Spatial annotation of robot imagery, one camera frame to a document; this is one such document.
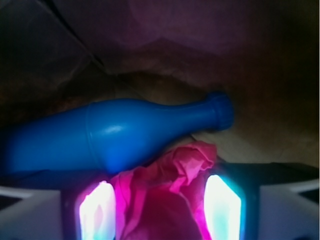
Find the glowing light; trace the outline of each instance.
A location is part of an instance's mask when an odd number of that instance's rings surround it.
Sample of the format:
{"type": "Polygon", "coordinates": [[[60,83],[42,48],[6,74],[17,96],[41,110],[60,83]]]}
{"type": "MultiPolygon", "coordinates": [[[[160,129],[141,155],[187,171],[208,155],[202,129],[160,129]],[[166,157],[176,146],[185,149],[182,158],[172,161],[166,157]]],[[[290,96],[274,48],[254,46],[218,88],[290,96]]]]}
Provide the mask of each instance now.
{"type": "Polygon", "coordinates": [[[108,240],[116,234],[116,196],[106,181],[88,194],[79,207],[81,239],[108,240]]]}
{"type": "Polygon", "coordinates": [[[218,176],[211,175],[205,185],[204,215],[211,238],[240,239],[240,197],[218,176]]]}

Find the bowling pin neck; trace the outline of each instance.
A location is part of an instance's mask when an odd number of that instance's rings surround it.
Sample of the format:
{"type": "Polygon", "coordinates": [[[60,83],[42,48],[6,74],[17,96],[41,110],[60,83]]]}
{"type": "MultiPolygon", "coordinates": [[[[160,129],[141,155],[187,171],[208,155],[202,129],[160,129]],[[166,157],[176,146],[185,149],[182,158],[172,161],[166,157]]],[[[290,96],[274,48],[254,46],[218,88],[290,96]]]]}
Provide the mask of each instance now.
{"type": "Polygon", "coordinates": [[[204,129],[225,130],[234,119],[231,101],[220,92],[209,94],[203,101],[171,106],[169,112],[174,125],[186,133],[204,129]]]}

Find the led light panel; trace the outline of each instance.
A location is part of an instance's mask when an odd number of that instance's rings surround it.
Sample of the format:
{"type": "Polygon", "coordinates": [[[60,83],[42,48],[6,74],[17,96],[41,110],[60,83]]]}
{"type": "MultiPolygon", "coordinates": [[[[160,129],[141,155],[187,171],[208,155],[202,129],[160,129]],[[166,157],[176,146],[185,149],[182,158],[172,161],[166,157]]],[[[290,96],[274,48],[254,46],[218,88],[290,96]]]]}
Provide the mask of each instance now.
{"type": "Polygon", "coordinates": [[[116,234],[116,196],[110,183],[102,181],[79,207],[81,239],[108,240],[116,234]]]}
{"type": "Polygon", "coordinates": [[[238,240],[241,231],[241,198],[218,175],[205,185],[204,215],[213,240],[238,240]]]}

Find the pink fabric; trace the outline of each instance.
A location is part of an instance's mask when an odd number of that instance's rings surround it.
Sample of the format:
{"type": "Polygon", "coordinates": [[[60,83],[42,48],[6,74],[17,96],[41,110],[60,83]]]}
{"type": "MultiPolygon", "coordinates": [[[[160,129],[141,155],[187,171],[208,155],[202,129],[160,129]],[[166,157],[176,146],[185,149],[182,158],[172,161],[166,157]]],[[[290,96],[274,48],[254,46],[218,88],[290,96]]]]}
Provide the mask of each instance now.
{"type": "Polygon", "coordinates": [[[203,198],[216,154],[214,145],[196,141],[112,178],[116,239],[210,239],[203,198]]]}

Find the bowling pin body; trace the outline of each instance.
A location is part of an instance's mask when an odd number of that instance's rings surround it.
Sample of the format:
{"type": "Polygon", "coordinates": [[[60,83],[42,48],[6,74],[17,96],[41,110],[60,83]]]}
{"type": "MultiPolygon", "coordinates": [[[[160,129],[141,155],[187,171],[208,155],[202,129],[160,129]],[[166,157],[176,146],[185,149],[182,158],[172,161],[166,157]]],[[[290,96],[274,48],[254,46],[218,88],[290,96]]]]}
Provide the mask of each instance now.
{"type": "Polygon", "coordinates": [[[229,98],[214,92],[199,102],[166,106],[115,99],[58,113],[2,133],[2,172],[104,169],[143,165],[173,140],[233,123],[229,98]]]}

